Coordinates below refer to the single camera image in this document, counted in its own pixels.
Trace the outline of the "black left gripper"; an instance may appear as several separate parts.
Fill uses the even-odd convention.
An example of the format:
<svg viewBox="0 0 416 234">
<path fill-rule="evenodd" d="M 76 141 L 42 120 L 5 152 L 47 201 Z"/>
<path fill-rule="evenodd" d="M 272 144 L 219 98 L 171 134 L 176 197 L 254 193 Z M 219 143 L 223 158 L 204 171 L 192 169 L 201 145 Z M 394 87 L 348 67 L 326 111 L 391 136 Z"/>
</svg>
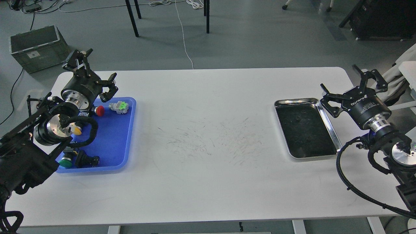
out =
<svg viewBox="0 0 416 234">
<path fill-rule="evenodd" d="M 78 102 L 78 106 L 92 106 L 98 96 L 105 103 L 117 93 L 118 87 L 114 81 L 117 76 L 116 72 L 111 74 L 108 80 L 101 80 L 90 69 L 87 58 L 92 52 L 93 49 L 87 51 L 75 49 L 63 62 L 62 68 L 73 73 L 73 77 L 61 91 L 64 101 Z M 102 92 L 103 87 L 109 90 Z"/>
</svg>

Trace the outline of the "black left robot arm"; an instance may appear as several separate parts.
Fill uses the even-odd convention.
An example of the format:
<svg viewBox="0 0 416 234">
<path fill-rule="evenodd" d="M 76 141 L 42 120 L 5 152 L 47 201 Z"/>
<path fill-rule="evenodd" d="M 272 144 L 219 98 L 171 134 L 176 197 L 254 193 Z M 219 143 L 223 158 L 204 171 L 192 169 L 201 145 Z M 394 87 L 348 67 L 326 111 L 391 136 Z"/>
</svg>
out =
<svg viewBox="0 0 416 234">
<path fill-rule="evenodd" d="M 56 158 L 65 148 L 91 144 L 98 133 L 98 122 L 81 111 L 93 112 L 97 97 L 108 102 L 118 91 L 116 73 L 102 80 L 91 70 L 88 57 L 93 49 L 72 51 L 62 68 L 73 76 L 61 96 L 37 99 L 37 111 L 1 137 L 0 192 L 1 233 L 16 234 L 22 224 L 20 211 L 6 211 L 12 193 L 23 195 L 41 185 L 59 164 Z"/>
</svg>

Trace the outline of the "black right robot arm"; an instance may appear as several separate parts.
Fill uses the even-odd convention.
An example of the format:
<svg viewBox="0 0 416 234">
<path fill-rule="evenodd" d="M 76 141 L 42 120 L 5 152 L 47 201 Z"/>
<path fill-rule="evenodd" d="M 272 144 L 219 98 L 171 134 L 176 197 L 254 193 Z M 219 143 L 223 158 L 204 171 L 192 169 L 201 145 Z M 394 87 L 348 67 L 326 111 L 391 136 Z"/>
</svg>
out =
<svg viewBox="0 0 416 234">
<path fill-rule="evenodd" d="M 337 118 L 343 111 L 349 114 L 356 125 L 369 132 L 347 142 L 337 154 L 336 169 L 342 182 L 359 197 L 388 209 L 399 215 L 415 219 L 416 182 L 415 182 L 415 142 L 392 125 L 388 118 L 391 110 L 377 96 L 388 90 L 388 84 L 378 70 L 361 71 L 353 68 L 361 77 L 360 84 L 343 94 L 329 92 L 324 84 L 322 106 L 331 116 Z M 341 169 L 341 155 L 353 143 L 357 148 L 368 150 L 368 161 L 379 172 L 392 174 L 399 182 L 396 190 L 407 210 L 387 205 L 366 195 L 346 178 Z"/>
</svg>

